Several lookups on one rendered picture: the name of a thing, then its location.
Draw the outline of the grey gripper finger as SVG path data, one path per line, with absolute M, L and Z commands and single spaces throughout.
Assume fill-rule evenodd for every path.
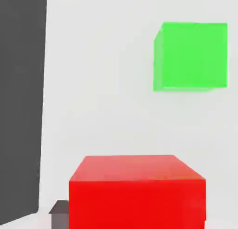
M 1 225 L 0 229 L 69 229 L 68 201 L 58 200 L 50 210 Z

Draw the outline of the small red cube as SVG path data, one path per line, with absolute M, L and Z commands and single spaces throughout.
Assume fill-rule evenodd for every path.
M 69 229 L 205 229 L 206 180 L 174 155 L 86 156 Z

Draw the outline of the small green cube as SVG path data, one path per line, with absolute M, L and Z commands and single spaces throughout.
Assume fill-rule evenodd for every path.
M 164 22 L 153 43 L 153 90 L 226 88 L 227 41 L 227 23 Z

